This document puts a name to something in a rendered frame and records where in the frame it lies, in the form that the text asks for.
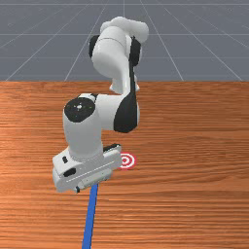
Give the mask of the long blue stick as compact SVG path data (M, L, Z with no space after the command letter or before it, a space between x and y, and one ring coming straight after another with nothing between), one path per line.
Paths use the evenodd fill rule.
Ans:
M98 185L95 184L91 187L89 192L89 206L86 216L86 225L84 229L84 237L82 241L82 249L91 249L91 240L93 234L95 208L97 203Z

